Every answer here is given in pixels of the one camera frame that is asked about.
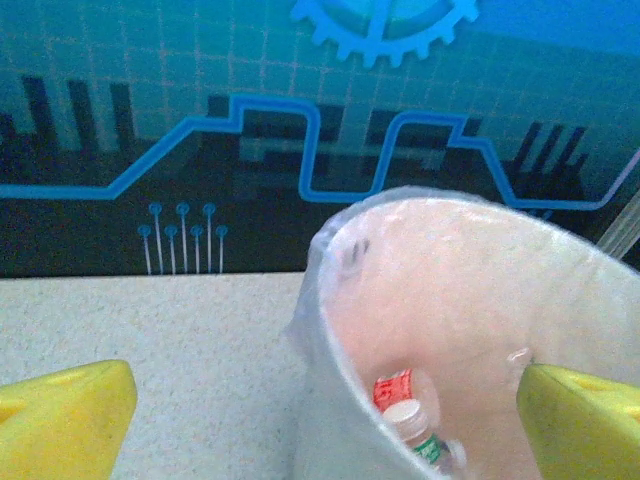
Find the countertop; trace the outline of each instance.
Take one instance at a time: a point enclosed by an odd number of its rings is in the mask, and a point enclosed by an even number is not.
[[[301,274],[0,282],[0,384],[106,359],[138,405],[112,478],[283,479],[304,365]]]

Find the white plastic bag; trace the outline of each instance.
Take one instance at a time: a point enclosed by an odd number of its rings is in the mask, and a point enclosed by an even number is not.
[[[441,478],[369,400],[407,366],[433,377],[472,478],[536,479],[509,355],[640,384],[640,277],[526,215],[404,187],[316,234],[288,333],[309,365],[294,479]]]

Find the grid pattern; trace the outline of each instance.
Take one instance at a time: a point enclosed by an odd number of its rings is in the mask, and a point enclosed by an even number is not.
[[[453,45],[434,45],[426,61],[408,55],[401,69],[380,60],[363,70],[357,56],[337,61],[330,42],[314,46],[312,33],[271,0],[0,0],[0,107],[19,130],[32,130],[20,77],[42,76],[65,149],[79,146],[71,78],[89,83],[104,150],[116,148],[114,82],[130,86],[136,135],[144,139],[205,114],[209,95],[240,91],[344,106],[333,148],[355,156],[371,154],[365,136],[374,109],[482,117],[479,134],[494,140],[504,160],[515,156],[532,120],[545,129],[580,124],[587,127],[581,148],[607,159],[582,171],[590,196],[640,144],[640,58],[460,30]],[[542,133],[530,158],[542,148]],[[264,145],[248,145],[247,158],[259,161]]]

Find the yellow object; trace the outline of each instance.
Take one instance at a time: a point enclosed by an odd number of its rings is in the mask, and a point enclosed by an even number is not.
[[[0,479],[108,479],[136,401],[121,360],[0,387]]]
[[[518,412],[545,479],[640,479],[639,388],[530,365]]]

